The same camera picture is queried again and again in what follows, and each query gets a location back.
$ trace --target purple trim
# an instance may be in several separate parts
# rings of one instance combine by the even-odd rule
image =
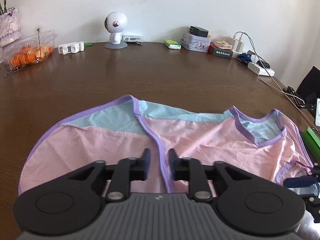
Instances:
[[[272,109],[265,117],[262,117],[260,119],[255,119],[252,117],[249,117],[245,114],[243,114],[242,112],[240,112],[235,106],[232,106],[229,111],[231,112],[231,114],[233,114],[233,116],[235,117],[235,125],[236,128],[238,129],[238,131],[244,136],[246,137],[248,140],[252,141],[257,147],[264,147],[267,145],[272,145],[274,143],[276,143],[277,141],[279,141],[281,138],[285,137],[287,134],[287,129],[286,127],[282,126],[280,124],[279,121],[279,111],[276,109]],[[281,133],[279,135],[277,135],[276,137],[274,137],[271,140],[267,140],[261,143],[257,142],[257,139],[255,138],[255,136],[249,132],[241,123],[240,118],[243,120],[247,120],[253,123],[258,123],[258,122],[263,122],[266,121],[274,112],[276,112],[276,116],[277,116],[277,125],[279,127],[279,129],[281,130]]]
[[[310,157],[306,151],[306,148],[304,147],[304,144],[303,144],[303,141],[302,141],[302,138],[301,138],[301,135],[300,135],[300,132],[299,132],[299,129],[298,127],[296,126],[296,124],[294,123],[294,127],[295,127],[295,130],[296,130],[296,133],[297,133],[297,137],[299,139],[299,142],[300,142],[300,147],[302,148],[302,152],[303,152],[303,155],[305,157],[305,159],[308,161],[309,165],[311,167],[313,167],[313,163],[312,161],[310,160]]]
[[[143,128],[143,130],[157,143],[158,149],[159,149],[159,163],[160,163],[160,170],[161,170],[161,176],[164,182],[164,185],[166,187],[166,190],[168,193],[174,192],[171,176],[169,174],[169,171],[167,169],[167,166],[165,164],[165,148],[164,144],[161,141],[161,139],[158,137],[158,135],[153,132],[153,130],[150,128],[150,126],[147,124],[146,120],[144,119],[144,116],[140,114],[139,109],[139,100],[137,98],[132,97],[133,101],[133,113],[134,116],[137,118],[139,124]]]
[[[299,162],[299,161],[296,161],[296,163],[300,164],[301,166],[305,167],[305,168],[308,168],[308,169],[313,169],[313,167],[311,166],[306,166],[305,164],[303,164],[302,162]]]
[[[63,120],[61,120],[60,122],[56,123],[54,126],[52,126],[49,130],[47,130],[47,132],[44,133],[44,135],[41,136],[41,138],[37,141],[36,145],[33,147],[33,149],[31,150],[25,164],[28,162],[28,160],[31,158],[31,156],[34,154],[34,152],[36,151],[36,149],[39,147],[39,145],[54,131],[56,130],[61,124],[65,123],[65,122],[71,122],[75,119],[79,119],[81,117],[93,114],[97,111],[100,110],[104,110],[107,109],[109,107],[112,106],[116,106],[119,105],[121,103],[124,103],[125,101],[128,100],[132,100],[133,102],[133,113],[135,115],[135,117],[137,118],[139,124],[141,125],[141,127],[145,130],[145,132],[153,139],[155,140],[155,142],[158,145],[158,149],[159,149],[159,161],[160,161],[160,170],[161,170],[161,176],[162,179],[164,181],[166,190],[168,193],[173,192],[173,184],[171,181],[171,177],[170,174],[168,172],[168,169],[166,167],[165,164],[165,148],[164,145],[162,143],[162,141],[160,140],[160,138],[151,130],[151,128],[148,126],[147,122],[145,121],[144,117],[140,114],[140,110],[139,110],[139,100],[131,95],[126,95],[126,96],[122,96],[114,101],[111,101],[109,103],[106,103],[104,105],[101,106],[96,106],[90,109],[87,109],[85,111],[79,112],[77,114],[73,114],[72,116],[69,116]],[[21,180],[21,175],[20,175],[20,179],[19,179],[19,185],[18,185],[18,194],[21,195],[22,194],[22,189],[21,189],[21,184],[20,184],[20,180]]]
[[[293,165],[291,163],[286,163],[283,167],[281,167],[276,174],[276,183],[281,184],[280,177],[285,174],[289,169],[291,169]]]
[[[75,119],[79,119],[81,117],[84,117],[86,115],[89,115],[89,114],[93,114],[95,113],[96,111],[99,111],[99,110],[103,110],[103,109],[106,109],[106,108],[109,108],[109,107],[112,107],[112,106],[116,106],[116,105],[119,105],[121,103],[124,103],[125,101],[127,100],[130,100],[134,97],[132,97],[131,95],[126,95],[126,96],[122,96],[114,101],[111,101],[109,103],[106,103],[102,106],[96,106],[96,107],[93,107],[93,108],[90,108],[90,109],[87,109],[85,111],[82,111],[82,112],[79,112],[77,114],[73,114],[72,116],[69,116],[65,119],[62,119],[60,122],[57,122],[54,126],[52,126],[49,130],[47,130],[44,135],[42,135],[40,137],[40,139],[37,141],[36,145],[32,148],[29,156],[27,157],[27,160],[26,162],[24,163],[24,165],[26,165],[26,163],[28,162],[28,160],[31,158],[31,156],[35,153],[36,149],[39,147],[39,145],[54,131],[56,130],[62,123],[65,123],[65,122],[71,122]],[[20,180],[21,180],[21,175],[20,175],[20,179],[19,179],[19,185],[18,185],[18,194],[21,195],[22,194],[22,189],[21,189],[21,184],[20,184]]]

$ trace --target metal screw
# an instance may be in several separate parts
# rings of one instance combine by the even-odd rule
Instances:
[[[121,192],[113,191],[108,194],[108,198],[111,200],[119,200],[123,198],[123,194]]]
[[[195,195],[198,199],[208,199],[211,197],[211,194],[208,191],[198,191]]]

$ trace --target plastic container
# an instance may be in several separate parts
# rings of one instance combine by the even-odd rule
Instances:
[[[9,68],[6,76],[18,69],[42,62],[53,52],[54,31],[39,33],[25,39],[17,40],[3,48],[2,58]]]
[[[182,46],[186,49],[201,52],[208,52],[210,42],[210,38],[195,36],[191,33],[185,33],[181,40]]]

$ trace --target white cable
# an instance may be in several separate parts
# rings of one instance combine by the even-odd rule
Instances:
[[[247,33],[244,33],[244,32],[238,32],[238,33],[242,33],[242,34],[246,35],[246,36],[249,38],[249,41],[250,41],[250,43],[251,43],[251,46],[252,46],[252,48],[253,48],[253,51],[254,51],[255,55],[256,55],[256,56],[258,57],[258,59],[260,60],[263,68],[267,71],[267,69],[265,68],[264,64],[262,63],[263,59],[257,54],[257,52],[256,52],[256,50],[255,50],[255,47],[254,47],[254,44],[253,44],[253,41],[252,41],[251,37],[250,37]],[[272,87],[273,89],[279,91],[280,93],[283,93],[283,94],[285,94],[285,95],[289,95],[289,96],[291,96],[291,97],[295,97],[295,98],[299,99],[301,102],[303,102],[303,104],[305,104],[304,100],[302,100],[301,98],[299,98],[299,97],[297,97],[297,96],[295,96],[295,95],[291,95],[291,94],[288,94],[288,93],[286,93],[286,92],[283,92],[283,91],[282,91],[282,88],[281,88],[281,87],[279,86],[279,84],[273,79],[273,77],[269,74],[268,71],[267,71],[267,73],[268,73],[268,75],[271,77],[271,79],[273,80],[273,82],[276,83],[276,85],[280,88],[280,90],[277,89],[277,88],[275,88],[274,86],[266,83],[266,82],[260,77],[260,75],[256,72],[256,74],[259,76],[260,80],[261,80],[263,83],[265,83],[266,85]]]
[[[268,72],[268,70],[265,68],[265,66],[264,66],[264,64],[263,64],[263,59],[262,59],[262,58],[258,55],[258,53],[256,52],[256,49],[255,49],[255,47],[254,47],[253,40],[251,39],[251,37],[250,37],[247,33],[245,33],[245,32],[237,32],[236,34],[238,34],[238,33],[242,33],[242,34],[244,34],[244,35],[246,35],[246,36],[248,37],[248,39],[249,39],[249,41],[250,41],[250,44],[251,44],[251,46],[252,46],[252,49],[253,49],[253,51],[254,51],[254,53],[255,53],[255,59],[256,59],[256,56],[257,56],[258,59],[260,60],[261,64],[262,64],[262,67],[266,70],[266,72],[267,72],[268,75],[271,77],[271,79],[273,80],[273,82],[276,83],[276,85],[281,89],[281,87],[279,86],[279,84],[273,79],[273,77],[270,75],[270,73]],[[271,86],[270,84],[266,83],[266,82],[261,78],[261,76],[257,73],[256,70],[255,70],[255,72],[256,72],[256,74],[258,75],[258,77],[260,78],[260,80],[261,80],[263,83],[265,83],[266,85],[268,85],[268,86],[274,88],[275,90],[283,93],[284,96],[289,99],[289,101],[293,104],[293,106],[294,106],[294,107],[300,112],[300,114],[305,118],[305,120],[308,122],[308,124],[309,124],[311,127],[313,127],[313,129],[316,130],[316,132],[317,132],[318,134],[320,134],[320,131],[317,129],[317,127],[316,127],[316,126],[308,119],[308,117],[296,106],[296,104],[288,97],[288,95],[291,96],[291,97],[298,98],[300,101],[303,102],[303,104],[305,104],[305,102],[304,102],[301,98],[299,98],[299,97],[297,97],[297,96],[294,96],[294,95],[291,95],[291,94],[288,94],[288,93],[285,93],[285,92],[282,91],[282,89],[279,90],[279,89]]]

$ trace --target pink shirt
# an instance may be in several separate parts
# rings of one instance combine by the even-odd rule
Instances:
[[[253,119],[231,107],[216,121],[209,114],[145,105],[145,101],[124,96],[54,125],[30,153],[19,193],[95,160],[108,165],[139,157],[144,148],[151,149],[148,180],[132,182],[133,192],[188,191],[186,182],[170,178],[170,148],[179,157],[196,158],[207,165],[225,161],[277,183],[312,166],[296,125],[278,110]]]

